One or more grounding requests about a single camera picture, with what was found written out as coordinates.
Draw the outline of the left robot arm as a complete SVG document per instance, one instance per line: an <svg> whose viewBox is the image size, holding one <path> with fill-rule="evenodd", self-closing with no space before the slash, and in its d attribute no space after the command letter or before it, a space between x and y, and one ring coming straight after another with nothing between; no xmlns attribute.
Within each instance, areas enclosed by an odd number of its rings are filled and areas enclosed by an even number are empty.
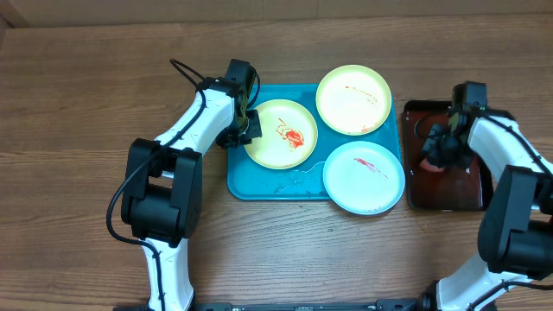
<svg viewBox="0 0 553 311"><path fill-rule="evenodd" d="M232 59L216 78L170 63L194 86L194 102L157 138L132 143L125 179L106 212L115 239L143 248L150 284L145 310L194 309L188 240L200 218L203 157L212 144L237 148L262 135L252 109L260 78L249 62Z"/></svg>

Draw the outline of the yellow-green plate with ketchup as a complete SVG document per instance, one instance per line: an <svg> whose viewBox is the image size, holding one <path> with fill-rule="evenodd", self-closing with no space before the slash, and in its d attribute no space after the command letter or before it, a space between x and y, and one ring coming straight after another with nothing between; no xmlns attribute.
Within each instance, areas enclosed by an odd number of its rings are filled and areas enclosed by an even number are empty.
<svg viewBox="0 0 553 311"><path fill-rule="evenodd" d="M256 107L262 136L245 146L257 164L271 169L293 168L315 150L318 128L312 114L299 103L272 99Z"/></svg>

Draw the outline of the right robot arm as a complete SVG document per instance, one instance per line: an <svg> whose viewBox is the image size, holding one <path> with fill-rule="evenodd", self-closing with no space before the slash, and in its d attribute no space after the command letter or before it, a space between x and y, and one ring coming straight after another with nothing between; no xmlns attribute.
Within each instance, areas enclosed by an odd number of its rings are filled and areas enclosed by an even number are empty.
<svg viewBox="0 0 553 311"><path fill-rule="evenodd" d="M531 219L531 212L552 214L551 163L508 111L488 106L483 83L455 86L447 114L447 129L435 125L423 139L423 167L468 168L478 156L498 184L480 223L477 253L429 286L417 309L494 310L512 288L550 291L542 280L552 273L552 224Z"/></svg>

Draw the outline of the red and grey sponge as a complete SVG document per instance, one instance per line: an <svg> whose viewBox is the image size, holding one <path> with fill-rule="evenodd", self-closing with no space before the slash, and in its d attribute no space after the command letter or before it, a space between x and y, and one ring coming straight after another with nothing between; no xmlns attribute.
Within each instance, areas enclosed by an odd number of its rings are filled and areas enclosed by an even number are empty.
<svg viewBox="0 0 553 311"><path fill-rule="evenodd" d="M431 164L427 158L423 158L421 160L419 167L432 173L441 173L445 170L445 168L439 168L436 165Z"/></svg>

